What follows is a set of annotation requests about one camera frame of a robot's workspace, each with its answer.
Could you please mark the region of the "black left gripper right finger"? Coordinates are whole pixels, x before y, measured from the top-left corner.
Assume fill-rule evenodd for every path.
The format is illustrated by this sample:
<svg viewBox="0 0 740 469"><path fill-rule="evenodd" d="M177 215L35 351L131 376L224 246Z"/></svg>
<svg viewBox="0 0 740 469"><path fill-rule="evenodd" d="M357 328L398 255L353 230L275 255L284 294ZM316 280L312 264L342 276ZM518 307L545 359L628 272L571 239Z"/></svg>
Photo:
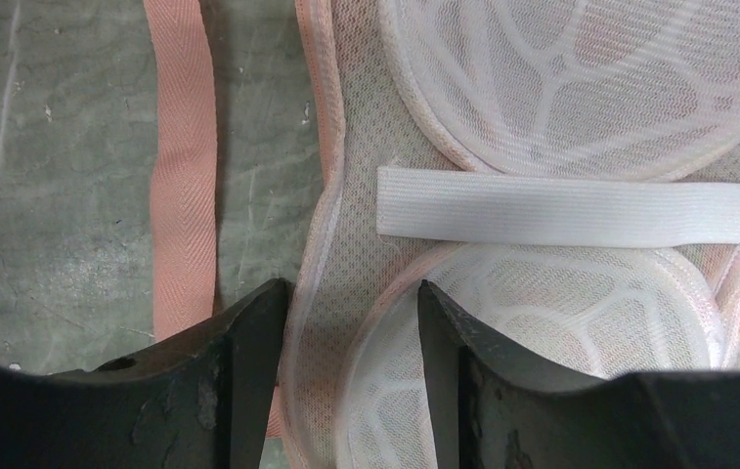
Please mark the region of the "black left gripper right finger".
<svg viewBox="0 0 740 469"><path fill-rule="evenodd" d="M442 468L740 468L740 372L605 381L417 292L424 379Z"/></svg>

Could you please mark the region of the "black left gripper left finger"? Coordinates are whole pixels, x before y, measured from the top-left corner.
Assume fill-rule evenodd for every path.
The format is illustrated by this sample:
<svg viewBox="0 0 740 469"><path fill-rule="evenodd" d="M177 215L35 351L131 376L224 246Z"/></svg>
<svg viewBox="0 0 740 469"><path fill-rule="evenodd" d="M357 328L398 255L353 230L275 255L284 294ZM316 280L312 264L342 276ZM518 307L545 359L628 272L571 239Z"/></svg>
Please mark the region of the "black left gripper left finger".
<svg viewBox="0 0 740 469"><path fill-rule="evenodd" d="M290 284L94 370L0 367L0 468L255 468Z"/></svg>

